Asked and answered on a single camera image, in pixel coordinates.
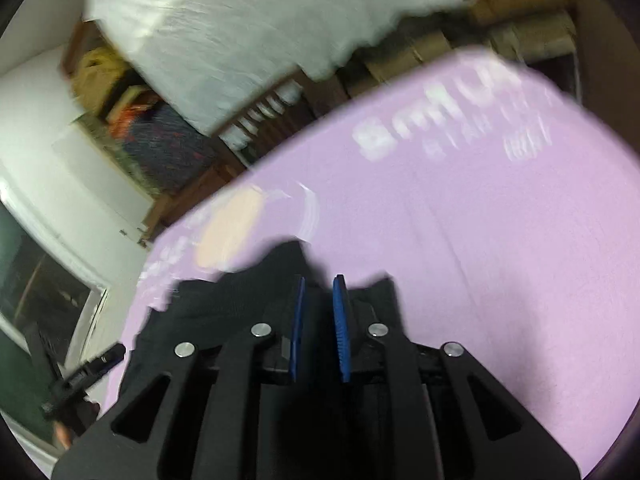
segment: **black cloth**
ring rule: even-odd
[[[264,320],[286,333],[292,325],[290,292],[297,276],[306,280],[298,380],[290,386],[261,387],[257,478],[377,478],[375,468],[388,448],[375,435],[371,439],[354,433],[358,413],[353,406],[364,406],[376,415],[369,417],[374,424],[361,430],[379,433],[378,425],[385,420],[384,388],[351,392],[341,383],[332,293],[322,285],[321,273],[308,263],[298,241],[274,247],[253,267],[224,274],[217,283],[181,282],[167,310],[153,311],[138,336],[120,392],[153,377],[162,355],[180,342],[211,348]],[[381,322],[400,323],[390,279],[350,295],[375,304]],[[364,442],[378,446],[372,449]]]

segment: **white sheet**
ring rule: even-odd
[[[208,134],[296,65],[328,76],[403,12],[459,0],[88,0],[85,18]]]

